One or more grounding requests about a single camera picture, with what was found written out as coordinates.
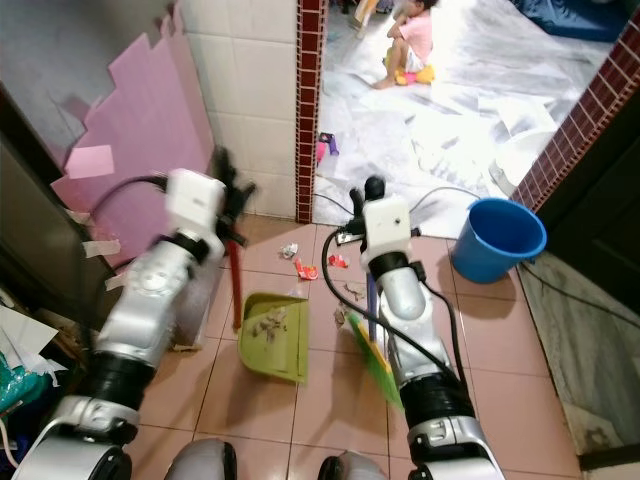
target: dustpan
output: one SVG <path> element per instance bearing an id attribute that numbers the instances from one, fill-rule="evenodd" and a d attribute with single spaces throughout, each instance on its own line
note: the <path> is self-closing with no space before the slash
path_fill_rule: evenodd
<path id="1" fill-rule="evenodd" d="M 238 332 L 242 363 L 255 372 L 306 383 L 308 328 L 306 299 L 263 292 L 251 294 L 244 302 Z"/>

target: pink shirt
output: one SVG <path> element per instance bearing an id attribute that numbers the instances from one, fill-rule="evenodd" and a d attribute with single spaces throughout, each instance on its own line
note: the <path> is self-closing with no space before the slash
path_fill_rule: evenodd
<path id="1" fill-rule="evenodd" d="M 418 58 L 426 63 L 433 49 L 431 12 L 424 12 L 417 17 L 409 18 L 407 23 L 400 27 L 400 33 Z"/>

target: red broom handle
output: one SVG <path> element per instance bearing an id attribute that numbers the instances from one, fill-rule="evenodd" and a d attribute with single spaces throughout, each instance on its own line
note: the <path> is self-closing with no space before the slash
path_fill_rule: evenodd
<path id="1" fill-rule="evenodd" d="M 242 278 L 240 275 L 240 247 L 236 242 L 227 242 L 231 262 L 231 284 L 233 287 L 233 331 L 242 327 Z"/>

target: doorway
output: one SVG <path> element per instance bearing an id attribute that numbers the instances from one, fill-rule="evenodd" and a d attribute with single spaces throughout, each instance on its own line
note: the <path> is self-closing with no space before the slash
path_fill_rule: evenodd
<path id="1" fill-rule="evenodd" d="M 318 223 L 344 223 L 349 189 L 378 174 L 410 206 L 439 189 L 412 222 L 456 238 L 475 197 L 511 195 L 613 45 L 551 35 L 509 0 L 440 2 L 430 12 L 435 81 L 379 91 L 397 15 L 372 13 L 363 26 L 355 6 L 344 10 L 329 5 L 325 32 L 318 131 L 340 153 L 318 157 Z"/>

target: yellow toy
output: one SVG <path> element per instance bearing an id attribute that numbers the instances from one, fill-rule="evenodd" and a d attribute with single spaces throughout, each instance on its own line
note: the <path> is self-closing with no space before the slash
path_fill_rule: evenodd
<path id="1" fill-rule="evenodd" d="M 389 65 L 389 55 L 391 55 L 391 49 L 387 50 L 387 56 L 384 59 L 385 67 Z M 431 65 L 427 65 L 422 70 L 416 73 L 405 72 L 403 68 L 398 68 L 394 74 L 396 85 L 406 87 L 412 83 L 423 83 L 425 85 L 431 84 L 436 78 L 436 72 Z"/>

